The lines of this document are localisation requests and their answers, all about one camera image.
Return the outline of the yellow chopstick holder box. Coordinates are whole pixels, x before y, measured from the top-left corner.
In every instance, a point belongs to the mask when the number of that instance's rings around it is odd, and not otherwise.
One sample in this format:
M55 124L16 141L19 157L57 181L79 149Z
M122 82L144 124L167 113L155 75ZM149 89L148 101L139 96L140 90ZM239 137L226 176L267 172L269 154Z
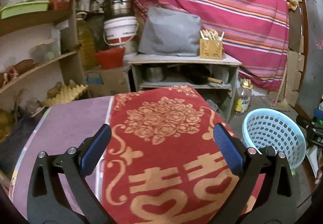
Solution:
M222 60L224 32L219 34L214 29L200 30L199 56L205 59Z

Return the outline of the large cooking oil jug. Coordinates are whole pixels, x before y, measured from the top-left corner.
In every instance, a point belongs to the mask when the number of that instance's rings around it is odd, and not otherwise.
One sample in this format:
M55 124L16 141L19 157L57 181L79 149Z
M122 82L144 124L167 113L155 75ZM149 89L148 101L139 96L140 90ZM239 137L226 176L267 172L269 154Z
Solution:
M96 48L92 29L85 21L86 12L78 12L76 14L77 35L79 43L79 56L84 71L93 69L98 65L95 58Z

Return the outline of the red plastic basin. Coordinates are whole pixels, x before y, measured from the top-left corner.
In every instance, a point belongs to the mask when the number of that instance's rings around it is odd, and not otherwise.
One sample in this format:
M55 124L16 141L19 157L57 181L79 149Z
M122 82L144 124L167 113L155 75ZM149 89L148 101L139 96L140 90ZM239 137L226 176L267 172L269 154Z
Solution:
M113 47L108 50L101 50L94 54L96 60L104 70L122 67L124 58L124 47Z

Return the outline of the red gold patterned towel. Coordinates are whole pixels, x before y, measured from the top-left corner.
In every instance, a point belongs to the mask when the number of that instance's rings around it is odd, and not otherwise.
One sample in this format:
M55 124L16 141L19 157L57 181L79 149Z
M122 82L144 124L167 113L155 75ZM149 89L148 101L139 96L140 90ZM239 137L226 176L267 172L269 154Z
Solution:
M191 86L114 97L101 203L117 223L207 223L238 182L213 139L221 116Z

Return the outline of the grey low cabinet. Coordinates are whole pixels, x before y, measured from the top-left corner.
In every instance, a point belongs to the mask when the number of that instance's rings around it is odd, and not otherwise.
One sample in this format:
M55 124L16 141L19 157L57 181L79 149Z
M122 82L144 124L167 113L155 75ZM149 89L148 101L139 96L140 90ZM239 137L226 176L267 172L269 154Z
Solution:
M242 66L237 59L226 53L221 60L138 54L131 56L128 63L137 91L191 86L205 99L215 102L222 118L229 121Z

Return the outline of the yellow egg carton tray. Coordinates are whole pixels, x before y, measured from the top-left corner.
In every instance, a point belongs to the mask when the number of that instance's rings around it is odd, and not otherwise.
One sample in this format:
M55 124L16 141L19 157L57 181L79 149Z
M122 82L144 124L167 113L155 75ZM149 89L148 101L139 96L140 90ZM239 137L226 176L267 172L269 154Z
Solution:
M54 105L70 103L78 100L86 93L88 85L76 85L75 87L62 86L60 90L54 87L48 90L47 97L43 101L44 106L52 107Z

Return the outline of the grey cloth covered appliance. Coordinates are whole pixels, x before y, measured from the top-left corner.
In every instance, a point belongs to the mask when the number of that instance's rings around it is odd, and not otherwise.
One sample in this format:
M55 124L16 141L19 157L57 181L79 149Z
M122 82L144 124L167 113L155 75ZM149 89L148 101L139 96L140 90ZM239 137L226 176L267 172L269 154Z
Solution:
M199 16L151 7L147 13L138 51L163 56L197 56L200 30Z

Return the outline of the white plastic bucket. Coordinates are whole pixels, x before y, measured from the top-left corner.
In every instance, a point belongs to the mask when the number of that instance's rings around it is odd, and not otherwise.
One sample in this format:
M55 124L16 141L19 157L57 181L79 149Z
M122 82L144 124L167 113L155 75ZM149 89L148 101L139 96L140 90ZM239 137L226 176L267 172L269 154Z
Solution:
M138 31L135 16L118 17L104 21L103 38L109 46L121 46L131 41Z

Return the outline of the light blue plastic basket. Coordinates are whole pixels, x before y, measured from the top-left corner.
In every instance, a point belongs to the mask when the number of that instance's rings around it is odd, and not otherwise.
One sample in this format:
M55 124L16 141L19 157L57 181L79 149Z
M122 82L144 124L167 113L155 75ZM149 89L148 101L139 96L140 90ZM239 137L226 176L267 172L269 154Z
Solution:
M242 123L242 137L246 147L258 152L273 146L277 153L286 155L291 170L298 168L306 152L305 137L299 126L285 114L272 109L255 109Z

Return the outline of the small oil bottle on floor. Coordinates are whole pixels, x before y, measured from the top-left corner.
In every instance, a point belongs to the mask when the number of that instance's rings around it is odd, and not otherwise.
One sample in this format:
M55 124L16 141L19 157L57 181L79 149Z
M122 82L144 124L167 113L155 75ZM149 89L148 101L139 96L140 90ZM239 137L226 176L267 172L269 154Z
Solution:
M240 87L237 89L233 103L233 110L237 114L246 112L252 97L253 85L250 79L240 79Z

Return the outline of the purple table cloth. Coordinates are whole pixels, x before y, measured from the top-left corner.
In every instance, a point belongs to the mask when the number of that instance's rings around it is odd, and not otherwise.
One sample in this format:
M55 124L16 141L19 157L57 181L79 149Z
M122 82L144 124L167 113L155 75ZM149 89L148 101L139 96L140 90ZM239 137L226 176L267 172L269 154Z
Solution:
M109 123L113 97L77 100L48 109L31 133L14 168L9 197L17 210L27 216L27 194L32 169L41 151L63 154L92 137Z

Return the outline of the cardboard box under basin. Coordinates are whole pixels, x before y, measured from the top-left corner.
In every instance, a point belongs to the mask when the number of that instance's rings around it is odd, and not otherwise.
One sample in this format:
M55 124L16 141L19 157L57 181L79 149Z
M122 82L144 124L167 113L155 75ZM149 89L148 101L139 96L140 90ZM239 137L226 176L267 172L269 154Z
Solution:
M104 70L100 66L85 72L85 80L92 98L114 96L131 92L129 71L131 66L124 63L122 67Z

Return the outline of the green plastic tray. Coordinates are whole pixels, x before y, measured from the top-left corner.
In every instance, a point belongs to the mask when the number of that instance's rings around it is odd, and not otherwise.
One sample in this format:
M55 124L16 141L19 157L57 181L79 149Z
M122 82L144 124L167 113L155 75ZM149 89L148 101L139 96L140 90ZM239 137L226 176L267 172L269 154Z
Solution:
M10 18L26 13L47 11L49 4L49 1L30 1L8 5L1 9L1 19Z

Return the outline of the steel cooking pot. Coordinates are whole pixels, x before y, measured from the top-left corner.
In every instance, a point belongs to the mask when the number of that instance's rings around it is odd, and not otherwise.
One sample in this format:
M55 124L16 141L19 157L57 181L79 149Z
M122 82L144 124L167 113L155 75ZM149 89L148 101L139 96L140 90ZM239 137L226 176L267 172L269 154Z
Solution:
M135 15L133 0L105 0L103 9L105 20Z

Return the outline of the dark blue plastic crate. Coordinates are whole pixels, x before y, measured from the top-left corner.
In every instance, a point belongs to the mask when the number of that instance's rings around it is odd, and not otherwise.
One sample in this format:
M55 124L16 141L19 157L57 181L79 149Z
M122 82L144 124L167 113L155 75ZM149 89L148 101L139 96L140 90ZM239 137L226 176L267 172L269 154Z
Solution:
M13 128L11 134L1 142L1 172L11 178L23 147L35 129L32 119L22 118Z

